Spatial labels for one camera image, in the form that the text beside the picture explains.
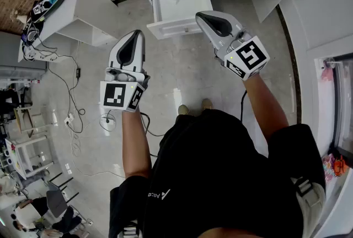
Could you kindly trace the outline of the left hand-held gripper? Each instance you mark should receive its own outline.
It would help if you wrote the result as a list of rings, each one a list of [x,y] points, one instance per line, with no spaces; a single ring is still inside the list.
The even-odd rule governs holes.
[[[141,30],[123,36],[111,49],[105,80],[100,83],[100,104],[105,109],[135,112],[150,76],[142,71],[145,37]]]

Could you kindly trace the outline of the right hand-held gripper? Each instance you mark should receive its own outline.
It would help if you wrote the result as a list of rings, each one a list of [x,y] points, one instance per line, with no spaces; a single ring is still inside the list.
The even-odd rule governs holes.
[[[263,69],[270,60],[257,36],[242,29],[236,18],[215,10],[197,12],[196,23],[216,48],[221,65],[246,81]]]

